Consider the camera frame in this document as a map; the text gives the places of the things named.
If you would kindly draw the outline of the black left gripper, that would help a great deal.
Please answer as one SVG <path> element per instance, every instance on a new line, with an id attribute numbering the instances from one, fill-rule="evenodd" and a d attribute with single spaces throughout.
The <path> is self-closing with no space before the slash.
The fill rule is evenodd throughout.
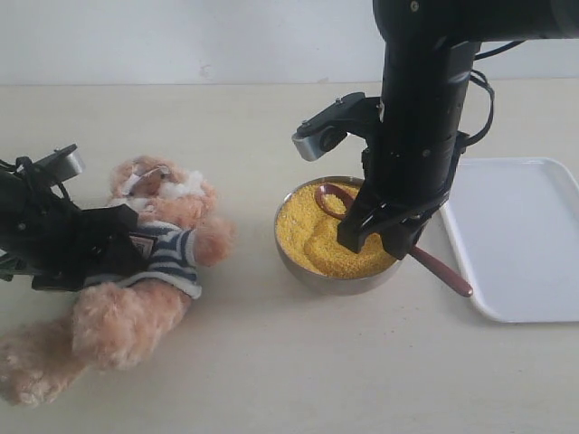
<path id="1" fill-rule="evenodd" d="M 146 270 L 152 237 L 131 233 L 126 204 L 82 209 L 30 174 L 1 175 L 1 280 L 33 279 L 32 288 L 76 292 Z"/>

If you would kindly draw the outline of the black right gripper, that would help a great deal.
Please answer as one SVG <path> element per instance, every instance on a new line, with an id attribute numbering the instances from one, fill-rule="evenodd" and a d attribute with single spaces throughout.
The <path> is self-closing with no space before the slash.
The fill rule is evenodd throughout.
<path id="1" fill-rule="evenodd" d="M 359 253 L 377 234 L 381 250 L 396 259 L 416 245 L 432 219 L 422 215 L 449 195 L 467 88 L 465 80 L 383 82 L 365 180 L 338 225 L 340 245 Z"/>

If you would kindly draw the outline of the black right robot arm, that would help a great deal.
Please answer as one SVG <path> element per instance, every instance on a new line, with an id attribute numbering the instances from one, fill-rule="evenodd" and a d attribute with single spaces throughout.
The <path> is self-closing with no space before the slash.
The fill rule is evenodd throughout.
<path id="1" fill-rule="evenodd" d="M 384 38 L 380 101 L 351 118 L 360 134 L 364 183 L 337 230 L 360 251 L 379 234 L 404 257 L 447 200 L 460 154 L 458 135 L 473 62 L 484 42 L 574 39 L 575 1 L 376 1 Z"/>

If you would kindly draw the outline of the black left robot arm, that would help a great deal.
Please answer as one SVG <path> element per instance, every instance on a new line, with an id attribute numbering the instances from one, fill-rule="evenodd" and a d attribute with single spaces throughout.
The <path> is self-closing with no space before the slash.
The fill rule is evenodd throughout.
<path id="1" fill-rule="evenodd" d="M 130 276 L 147 266 L 131 239 L 137 226 L 126 205 L 78 207 L 62 182 L 27 156 L 1 165 L 4 280 L 26 275 L 35 290 L 76 292 L 99 274 Z"/>

